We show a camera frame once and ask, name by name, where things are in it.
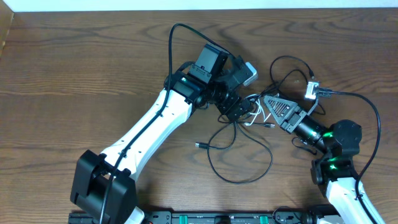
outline green led light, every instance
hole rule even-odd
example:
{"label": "green led light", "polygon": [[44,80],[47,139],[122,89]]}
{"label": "green led light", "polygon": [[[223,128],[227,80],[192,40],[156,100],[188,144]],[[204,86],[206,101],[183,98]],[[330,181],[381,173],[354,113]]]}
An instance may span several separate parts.
{"label": "green led light", "polygon": [[332,159],[329,159],[329,161],[336,161],[338,159],[338,157],[334,157]]}
{"label": "green led light", "polygon": [[333,137],[333,132],[325,133],[325,134],[323,134],[323,137],[324,138],[331,138],[331,137]]}

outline cable connector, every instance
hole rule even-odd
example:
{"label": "cable connector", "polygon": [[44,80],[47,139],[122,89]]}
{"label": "cable connector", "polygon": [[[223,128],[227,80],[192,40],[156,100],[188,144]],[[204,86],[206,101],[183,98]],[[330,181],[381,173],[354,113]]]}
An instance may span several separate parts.
{"label": "cable connector", "polygon": [[207,143],[203,142],[196,142],[195,147],[201,148],[201,149],[208,149],[209,145]]}
{"label": "cable connector", "polygon": [[[275,128],[275,124],[273,123],[269,123],[269,122],[265,122],[264,124],[259,124],[259,123],[253,123],[255,125],[260,125],[260,126],[264,126],[266,128]],[[244,123],[245,126],[250,126],[250,122],[245,122]]]}
{"label": "cable connector", "polygon": [[331,98],[331,89],[328,88],[318,88],[318,96]]}
{"label": "cable connector", "polygon": [[311,79],[314,80],[315,79],[315,74],[313,73],[313,71],[311,69],[310,69],[309,73],[310,73]]}

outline wood grain surface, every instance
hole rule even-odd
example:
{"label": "wood grain surface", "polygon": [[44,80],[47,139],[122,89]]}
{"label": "wood grain surface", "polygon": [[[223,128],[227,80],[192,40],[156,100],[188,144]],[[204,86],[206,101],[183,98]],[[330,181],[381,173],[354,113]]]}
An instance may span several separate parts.
{"label": "wood grain surface", "polygon": [[[242,55],[259,79],[271,83],[269,65],[280,55],[305,60],[322,85],[367,96],[382,119],[379,152],[363,177],[386,223],[398,223],[398,9],[18,13],[0,61],[0,223],[66,223],[78,210],[69,201],[76,161],[86,149],[100,153],[149,109],[168,72],[167,41],[176,22],[202,31]],[[196,60],[205,42],[184,29],[173,41],[173,65]],[[276,80],[301,64],[283,60]],[[298,75],[284,89],[302,96]],[[348,96],[322,99],[326,126],[352,119],[363,127],[357,170],[376,142],[375,115]],[[163,143],[138,181],[140,204],[175,211],[264,211],[280,205],[326,203],[312,184],[311,154],[296,149],[281,129],[249,131],[270,147],[274,165],[261,180],[232,185],[211,171],[194,147],[221,125],[211,107],[196,111]],[[227,129],[215,144],[231,140]],[[259,175],[269,155],[238,135],[228,151],[211,152],[230,179]]]}

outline black plastic housing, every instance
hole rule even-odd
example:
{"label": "black plastic housing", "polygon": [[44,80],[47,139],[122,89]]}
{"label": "black plastic housing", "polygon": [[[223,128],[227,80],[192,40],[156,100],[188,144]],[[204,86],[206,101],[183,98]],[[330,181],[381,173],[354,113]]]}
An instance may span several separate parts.
{"label": "black plastic housing", "polygon": [[223,71],[227,58],[228,53],[223,49],[206,44],[198,60],[189,69],[189,74],[207,84],[212,76],[217,76]]}
{"label": "black plastic housing", "polygon": [[326,146],[323,142],[322,135],[326,132],[324,127],[319,122],[315,121],[310,116],[305,116],[303,120],[294,129],[294,133],[307,144],[326,153]]}
{"label": "black plastic housing", "polygon": [[341,120],[330,126],[332,138],[324,138],[325,144],[337,156],[354,156],[359,153],[359,143],[362,140],[362,127],[354,121]]}
{"label": "black plastic housing", "polygon": [[[103,177],[113,169],[104,161],[105,156],[97,156],[87,150],[78,160],[73,179],[70,200],[94,219],[99,220],[104,193],[109,180]],[[130,171],[116,172],[109,192],[104,223],[124,223],[137,206],[136,183]]]}

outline black cable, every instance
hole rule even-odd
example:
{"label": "black cable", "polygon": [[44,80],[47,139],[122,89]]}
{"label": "black cable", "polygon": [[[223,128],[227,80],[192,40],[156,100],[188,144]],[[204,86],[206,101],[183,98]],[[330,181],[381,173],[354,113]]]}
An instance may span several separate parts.
{"label": "black cable", "polygon": [[[275,86],[276,86],[276,88],[275,88],[273,91],[277,91],[283,98],[286,98],[287,100],[301,101],[301,100],[303,100],[303,99],[298,99],[298,98],[289,97],[289,96],[287,96],[282,90],[279,89],[280,86],[282,85],[282,83],[285,81],[285,79],[286,79],[290,74],[292,74],[292,73],[294,73],[294,72],[299,72],[299,73],[301,74],[301,76],[304,77],[305,83],[308,85],[308,79],[307,79],[307,77],[305,76],[304,72],[303,72],[301,69],[296,68],[296,69],[290,71],[290,72],[282,79],[282,81],[279,82],[279,84],[278,84],[278,82],[276,82],[276,81],[274,80],[274,77],[273,77],[273,75],[272,75],[272,67],[274,66],[274,63],[275,63],[276,61],[278,61],[279,59],[283,59],[283,58],[291,58],[291,59],[298,60],[299,62],[302,62],[302,63],[308,68],[309,76],[311,77],[311,79],[314,79],[314,78],[315,78],[315,76],[314,76],[314,74],[313,74],[313,71],[312,71],[312,69],[310,68],[310,66],[309,66],[306,62],[304,62],[302,59],[299,59],[299,58],[297,58],[297,57],[293,57],[293,56],[290,56],[290,55],[283,55],[283,56],[277,57],[277,58],[271,63],[271,65],[270,65],[270,67],[269,67],[269,76],[270,76],[271,82],[272,82],[271,85],[275,85]],[[323,108],[323,106],[322,106],[320,103],[319,103],[318,105],[319,105],[319,107],[321,108],[322,112],[314,111],[314,113],[319,114],[319,115],[326,115],[326,111],[325,111],[325,109]]]}
{"label": "black cable", "polygon": [[[252,140],[252,141],[254,141],[254,142],[260,144],[262,147],[264,147],[265,149],[267,149],[269,155],[271,156],[271,161],[270,161],[270,163],[269,163],[269,166],[268,166],[267,170],[266,170],[263,174],[261,174],[259,177],[256,177],[255,179],[251,179],[251,180],[240,180],[240,181],[228,180],[228,179],[224,178],[222,175],[220,175],[220,174],[217,172],[217,170],[214,168],[214,166],[213,166],[213,163],[212,163],[211,158],[210,158],[210,148],[214,148],[214,146],[210,146],[211,141],[213,140],[213,138],[214,138],[218,133],[220,133],[220,131],[224,130],[226,127],[228,127],[228,126],[231,125],[231,124],[233,124],[233,126],[234,126],[234,139],[233,139],[233,141],[231,142],[231,144],[230,144],[228,147],[218,148],[218,149],[229,149],[229,148],[233,145],[233,143],[235,142],[235,139],[236,139],[236,128],[238,128],[238,129],[240,130],[240,132],[241,132],[243,135],[245,135],[248,139],[250,139],[250,140]],[[212,135],[212,137],[209,139],[209,141],[208,141],[208,143],[207,143],[207,148],[206,148],[206,149],[207,149],[207,158],[208,158],[208,160],[209,160],[210,167],[211,167],[211,169],[213,170],[213,172],[214,172],[220,179],[222,179],[223,181],[225,181],[225,182],[227,182],[227,183],[230,183],[230,184],[248,184],[248,183],[252,183],[252,182],[255,182],[255,181],[261,179],[262,177],[264,177],[264,176],[268,173],[269,169],[270,169],[271,166],[272,166],[273,160],[274,160],[274,158],[273,158],[273,156],[272,156],[272,153],[271,153],[271,150],[270,150],[267,146],[265,146],[263,143],[261,143],[261,142],[255,140],[254,138],[252,138],[252,137],[250,137],[249,135],[247,135],[247,134],[239,127],[239,123],[238,123],[237,121],[230,122],[230,123],[224,125],[221,129],[219,129],[216,133],[214,133],[214,134]]]}
{"label": "black cable", "polygon": [[298,223],[301,223],[301,218],[299,218],[299,216],[296,213],[294,213],[293,210],[289,206],[283,205],[283,206],[279,206],[277,209],[274,210],[274,212],[272,212],[272,219],[276,222],[276,224],[280,224],[280,222],[278,222],[276,220],[275,216],[276,216],[277,211],[281,208],[288,208],[290,210],[290,212],[293,213],[294,217],[296,217],[296,219],[298,219],[300,221]]}
{"label": "black cable", "polygon": [[265,96],[266,94],[270,94],[270,93],[276,91],[277,88],[278,88],[278,85],[279,85],[279,82],[271,83],[269,86],[267,86],[267,87],[260,93],[260,95],[261,95],[261,96]]}
{"label": "black cable", "polygon": [[[178,26],[182,26],[185,27],[187,29],[189,29],[190,31],[196,33],[197,35],[199,35],[200,37],[204,38],[205,40],[207,40],[208,42],[212,43],[213,45],[222,48],[223,50],[225,50],[226,52],[228,52],[226,49],[224,49],[223,47],[221,47],[220,45],[218,45],[217,43],[215,43],[214,41],[210,40],[208,37],[206,37],[205,35],[201,34],[199,31],[195,30],[194,28],[187,26],[185,24],[181,24],[181,23],[177,23],[174,24],[174,26],[171,28],[170,30],[170,35],[169,35],[169,75],[168,78],[170,78],[172,76],[172,71],[173,71],[173,63],[172,63],[172,37],[173,37],[173,32],[175,30],[176,27]],[[185,64],[183,64],[180,69],[182,68],[185,69],[186,67],[189,66],[190,62],[187,62]],[[160,108],[160,110],[158,110],[158,112],[156,112],[155,116],[134,136],[134,138],[129,142],[129,144],[127,144],[127,146],[121,151],[120,156],[118,157],[114,167],[113,167],[113,171],[111,173],[111,175],[109,176],[109,183],[106,186],[106,190],[104,193],[104,200],[101,206],[101,215],[99,217],[99,224],[103,224],[103,220],[104,220],[104,215],[105,215],[105,211],[106,211],[106,204],[108,203],[108,198],[109,198],[109,192],[110,189],[112,187],[112,183],[113,183],[113,179],[114,176],[116,174],[116,171],[118,169],[118,166],[120,165],[121,160],[123,159],[123,157],[126,155],[127,151],[131,148],[132,144],[139,138],[139,136],[141,136],[141,134],[143,134],[145,132],[145,130],[159,117],[162,116],[162,112],[165,109],[167,102],[169,100],[169,95],[170,95],[170,89],[171,89],[171,82],[168,83],[167,85],[167,89],[166,89],[166,96],[165,96],[165,100],[163,102],[162,107]]]}
{"label": "black cable", "polygon": [[210,103],[207,102],[206,106],[197,108],[198,110],[207,110],[210,107]]}
{"label": "black cable", "polygon": [[182,72],[189,66],[193,65],[195,62],[189,61],[189,62],[184,62],[178,69],[177,71]]}
{"label": "black cable", "polygon": [[294,144],[294,140],[296,140],[296,139],[298,139],[298,140],[301,141],[301,139],[298,138],[298,137],[292,138],[292,144],[293,144],[295,147],[297,147],[297,148],[299,148],[299,149],[303,149],[304,151],[307,151],[307,152],[313,154],[314,156],[316,156],[316,154],[317,154],[318,151],[315,151],[315,152],[314,152],[314,151],[312,151],[311,149],[309,149],[309,148],[307,148],[307,147],[298,146],[298,145]]}
{"label": "black cable", "polygon": [[[230,124],[230,123],[232,123],[231,121],[225,121],[225,120],[224,120],[224,121],[221,121],[220,119],[221,119],[223,116],[224,116],[223,114],[221,114],[221,115],[218,116],[217,121],[218,121],[219,123],[221,123],[221,124]],[[244,118],[240,119],[240,120],[238,121],[238,123],[243,123],[244,120],[250,118],[251,116],[252,116],[251,114],[246,114],[246,116],[245,116]]]}
{"label": "black cable", "polygon": [[376,106],[372,103],[372,101],[370,101],[369,99],[367,99],[365,96],[357,94],[357,93],[347,93],[347,92],[340,92],[340,91],[328,91],[328,93],[332,93],[332,94],[337,94],[337,95],[347,95],[347,96],[356,96],[358,98],[361,98],[362,100],[366,101],[369,105],[371,105],[372,109],[374,110],[374,113],[376,114],[376,119],[377,119],[377,138],[376,138],[376,145],[374,147],[373,153],[369,159],[369,161],[366,163],[366,165],[364,166],[364,168],[362,169],[362,171],[359,173],[358,178],[356,179],[355,182],[355,192],[356,192],[356,197],[358,198],[359,202],[361,203],[363,210],[366,212],[366,214],[368,215],[369,219],[373,222],[376,223],[375,219],[373,218],[373,216],[370,214],[368,208],[365,206],[363,200],[362,200],[362,196],[359,193],[359,181],[361,180],[363,174],[365,173],[366,169],[368,169],[368,167],[371,165],[374,157],[376,156],[377,150],[379,148],[379,143],[380,143],[380,138],[381,138],[381,121],[380,121],[380,115],[379,112],[376,108]]}
{"label": "black cable", "polygon": [[299,58],[291,56],[291,55],[282,55],[282,56],[275,58],[275,60],[271,63],[271,66],[269,67],[269,75],[271,76],[271,81],[273,83],[275,82],[275,80],[274,80],[274,77],[272,77],[272,66],[274,66],[274,63],[276,61],[278,61],[279,59],[282,59],[282,58],[291,58],[294,60],[298,60],[299,62],[302,62],[308,68],[308,73],[310,74],[311,79],[315,78],[314,73],[313,73],[312,69],[310,68],[310,66],[306,62],[304,62],[302,59],[299,59]]}

